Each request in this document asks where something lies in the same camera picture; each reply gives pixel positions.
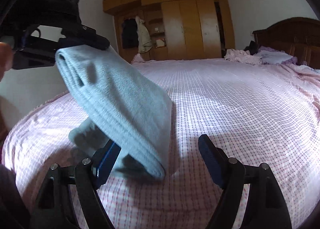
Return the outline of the person's left hand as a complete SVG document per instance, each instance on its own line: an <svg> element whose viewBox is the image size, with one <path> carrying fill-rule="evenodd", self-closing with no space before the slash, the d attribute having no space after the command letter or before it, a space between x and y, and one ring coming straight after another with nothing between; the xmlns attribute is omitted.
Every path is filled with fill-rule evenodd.
<svg viewBox="0 0 320 229"><path fill-rule="evenodd" d="M4 74L12 68L14 53L9 44L0 43L0 81Z"/></svg>

